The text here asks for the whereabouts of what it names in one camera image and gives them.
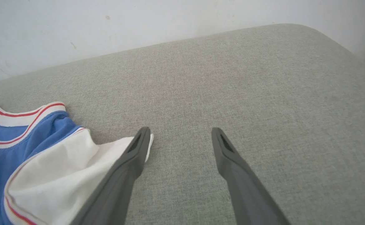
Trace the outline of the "grey fabric sofa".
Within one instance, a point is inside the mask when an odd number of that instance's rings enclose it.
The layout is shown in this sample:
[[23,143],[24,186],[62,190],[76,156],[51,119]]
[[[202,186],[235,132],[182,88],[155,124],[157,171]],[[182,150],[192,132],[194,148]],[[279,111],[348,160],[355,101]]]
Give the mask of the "grey fabric sofa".
[[127,225],[236,223],[212,127],[292,225],[365,225],[365,63],[310,27],[253,27],[0,81],[5,111],[53,101],[97,144],[154,133]]

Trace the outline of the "blue basketball jersey white trim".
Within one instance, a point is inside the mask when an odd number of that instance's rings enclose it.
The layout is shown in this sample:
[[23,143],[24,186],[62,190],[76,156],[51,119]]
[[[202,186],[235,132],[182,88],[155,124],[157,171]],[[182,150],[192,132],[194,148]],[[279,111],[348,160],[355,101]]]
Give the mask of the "blue basketball jersey white trim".
[[0,225],[71,225],[133,138],[95,144],[62,102],[0,107]]

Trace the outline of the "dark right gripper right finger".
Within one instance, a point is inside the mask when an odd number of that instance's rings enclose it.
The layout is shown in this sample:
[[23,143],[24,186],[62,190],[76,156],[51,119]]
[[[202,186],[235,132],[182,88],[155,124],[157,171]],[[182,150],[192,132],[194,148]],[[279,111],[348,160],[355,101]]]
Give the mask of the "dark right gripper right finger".
[[291,225],[221,128],[211,130],[217,169],[226,180],[237,225]]

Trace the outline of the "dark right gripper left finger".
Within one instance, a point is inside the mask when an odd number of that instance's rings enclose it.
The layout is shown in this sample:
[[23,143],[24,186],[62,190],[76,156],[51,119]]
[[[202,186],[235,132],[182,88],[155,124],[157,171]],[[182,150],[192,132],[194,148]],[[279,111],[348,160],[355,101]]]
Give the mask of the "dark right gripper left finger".
[[144,169],[151,143],[142,127],[89,196],[71,225],[124,225],[134,182]]

